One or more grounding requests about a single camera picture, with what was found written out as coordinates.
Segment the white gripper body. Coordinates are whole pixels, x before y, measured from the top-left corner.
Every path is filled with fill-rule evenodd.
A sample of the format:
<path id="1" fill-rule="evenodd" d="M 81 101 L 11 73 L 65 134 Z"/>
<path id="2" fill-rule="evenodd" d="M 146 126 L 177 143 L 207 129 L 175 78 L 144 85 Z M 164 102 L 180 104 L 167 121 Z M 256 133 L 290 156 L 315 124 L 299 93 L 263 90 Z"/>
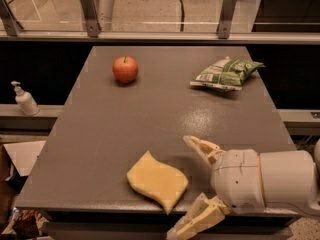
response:
<path id="1" fill-rule="evenodd" d="M 259 213 L 265 208 L 259 154 L 252 149 L 223 153 L 213 166 L 211 185 L 236 214 Z"/>

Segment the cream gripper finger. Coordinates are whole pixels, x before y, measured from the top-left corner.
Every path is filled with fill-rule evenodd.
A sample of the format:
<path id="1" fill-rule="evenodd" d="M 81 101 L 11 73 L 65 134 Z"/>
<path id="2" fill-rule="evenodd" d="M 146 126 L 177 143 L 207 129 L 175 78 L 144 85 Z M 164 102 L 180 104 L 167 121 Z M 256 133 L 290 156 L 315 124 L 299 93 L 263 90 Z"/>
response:
<path id="1" fill-rule="evenodd" d="M 224 153 L 224 150 L 222 150 L 217 144 L 199 139 L 195 136 L 186 135 L 183 137 L 183 140 L 186 145 L 194 150 L 209 167 L 212 167 L 218 158 Z"/>
<path id="2" fill-rule="evenodd" d="M 167 240 L 189 240 L 225 219 L 230 213 L 227 205 L 217 196 L 209 199 L 201 193 L 187 213 L 167 232 Z"/>

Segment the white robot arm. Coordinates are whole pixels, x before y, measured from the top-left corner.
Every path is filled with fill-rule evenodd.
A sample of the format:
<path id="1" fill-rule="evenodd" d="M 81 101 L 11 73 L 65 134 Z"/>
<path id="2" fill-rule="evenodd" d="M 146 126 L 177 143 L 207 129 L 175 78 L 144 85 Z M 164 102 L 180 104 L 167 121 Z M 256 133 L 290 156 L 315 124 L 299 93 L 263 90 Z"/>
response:
<path id="1" fill-rule="evenodd" d="M 167 232 L 167 240 L 189 240 L 234 214 L 292 211 L 319 218 L 319 156 L 304 150 L 257 153 L 222 150 L 187 135 L 184 141 L 212 170 L 213 198 L 200 194 Z"/>

